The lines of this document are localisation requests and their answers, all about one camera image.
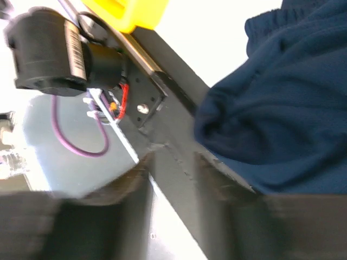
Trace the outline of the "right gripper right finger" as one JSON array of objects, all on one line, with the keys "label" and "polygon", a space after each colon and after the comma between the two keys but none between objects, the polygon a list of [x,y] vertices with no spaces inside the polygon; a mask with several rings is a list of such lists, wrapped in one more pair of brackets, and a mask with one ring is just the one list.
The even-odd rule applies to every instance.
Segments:
[{"label": "right gripper right finger", "polygon": [[346,196],[254,193],[195,154],[208,259],[346,259]]}]

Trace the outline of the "navy blue shorts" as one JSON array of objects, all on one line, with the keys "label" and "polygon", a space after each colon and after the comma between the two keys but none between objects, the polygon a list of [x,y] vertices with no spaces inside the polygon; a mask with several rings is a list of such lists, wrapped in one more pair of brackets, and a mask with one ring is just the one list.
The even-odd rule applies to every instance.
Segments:
[{"label": "navy blue shorts", "polygon": [[195,115],[198,143],[261,193],[346,193],[346,1],[245,22],[247,61]]}]

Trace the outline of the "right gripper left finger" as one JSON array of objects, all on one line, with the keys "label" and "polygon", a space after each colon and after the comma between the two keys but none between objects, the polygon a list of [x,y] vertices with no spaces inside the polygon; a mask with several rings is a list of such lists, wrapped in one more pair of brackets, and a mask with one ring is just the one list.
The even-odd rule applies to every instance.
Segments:
[{"label": "right gripper left finger", "polygon": [[1,259],[144,259],[153,153],[82,199],[1,193]]}]

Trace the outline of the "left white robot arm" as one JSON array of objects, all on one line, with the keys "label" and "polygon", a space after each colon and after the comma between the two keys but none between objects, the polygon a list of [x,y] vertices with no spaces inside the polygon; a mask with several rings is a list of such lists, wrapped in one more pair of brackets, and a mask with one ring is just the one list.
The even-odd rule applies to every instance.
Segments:
[{"label": "left white robot arm", "polygon": [[5,36],[16,67],[16,89],[72,97],[126,82],[125,56],[55,10],[35,9],[16,17]]}]

